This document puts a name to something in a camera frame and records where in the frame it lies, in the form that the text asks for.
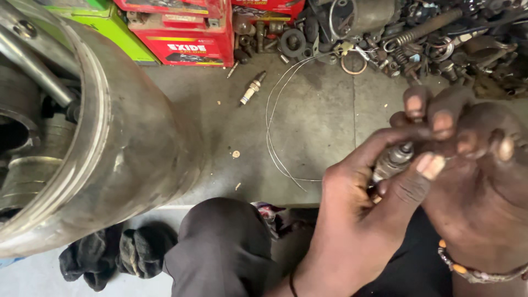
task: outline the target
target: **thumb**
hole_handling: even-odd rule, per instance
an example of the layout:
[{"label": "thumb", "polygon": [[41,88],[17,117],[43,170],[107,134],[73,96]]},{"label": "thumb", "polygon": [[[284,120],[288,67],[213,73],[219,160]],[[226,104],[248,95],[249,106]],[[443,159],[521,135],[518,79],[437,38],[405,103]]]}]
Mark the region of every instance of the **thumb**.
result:
[{"label": "thumb", "polygon": [[442,155],[421,154],[407,170],[386,181],[383,200],[364,219],[366,224],[381,227],[389,234],[405,233],[412,214],[445,164]]}]

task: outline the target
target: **leg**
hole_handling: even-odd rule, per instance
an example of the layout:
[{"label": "leg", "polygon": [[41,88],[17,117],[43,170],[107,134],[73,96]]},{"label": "leg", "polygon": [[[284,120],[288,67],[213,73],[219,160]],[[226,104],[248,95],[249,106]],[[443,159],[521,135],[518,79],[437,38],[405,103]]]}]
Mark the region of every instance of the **leg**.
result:
[{"label": "leg", "polygon": [[172,296],[260,296],[276,269],[270,250],[269,230],[255,207],[206,200],[185,216],[178,244],[165,255]]}]

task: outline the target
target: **metal spring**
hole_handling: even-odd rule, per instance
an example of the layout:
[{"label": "metal spring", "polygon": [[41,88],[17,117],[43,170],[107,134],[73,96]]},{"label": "metal spring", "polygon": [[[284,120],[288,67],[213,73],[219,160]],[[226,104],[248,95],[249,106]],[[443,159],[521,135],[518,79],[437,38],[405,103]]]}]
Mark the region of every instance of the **metal spring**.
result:
[{"label": "metal spring", "polygon": [[393,52],[396,48],[438,30],[460,17],[462,17],[462,10],[454,8],[436,17],[430,18],[425,23],[394,37],[383,46],[383,49],[386,52]]},{"label": "metal spring", "polygon": [[405,66],[409,62],[409,60],[407,60],[407,57],[403,53],[403,49],[402,48],[396,48],[394,50],[392,56],[394,57],[394,59],[396,60],[398,65],[400,65],[400,66]]}]

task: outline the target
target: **battery label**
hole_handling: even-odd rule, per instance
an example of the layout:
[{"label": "battery label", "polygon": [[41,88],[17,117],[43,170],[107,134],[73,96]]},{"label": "battery label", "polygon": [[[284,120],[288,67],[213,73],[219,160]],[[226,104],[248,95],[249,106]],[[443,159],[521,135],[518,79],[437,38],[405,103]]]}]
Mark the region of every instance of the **battery label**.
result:
[{"label": "battery label", "polygon": [[223,64],[218,45],[214,39],[162,36],[148,36],[147,39],[169,62]]}]

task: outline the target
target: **washer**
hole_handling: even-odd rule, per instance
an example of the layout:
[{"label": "washer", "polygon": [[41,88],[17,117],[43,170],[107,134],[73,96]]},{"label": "washer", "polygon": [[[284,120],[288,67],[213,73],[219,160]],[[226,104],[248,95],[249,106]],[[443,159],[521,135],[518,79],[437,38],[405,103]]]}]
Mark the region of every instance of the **washer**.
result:
[{"label": "washer", "polygon": [[[297,47],[295,49],[290,49],[288,46],[288,38],[290,36],[295,36],[298,40]],[[304,37],[304,34],[298,30],[298,29],[290,29],[282,35],[280,38],[280,47],[282,48],[282,52],[284,55],[295,58],[302,54],[304,49],[306,48],[306,38]]]}]

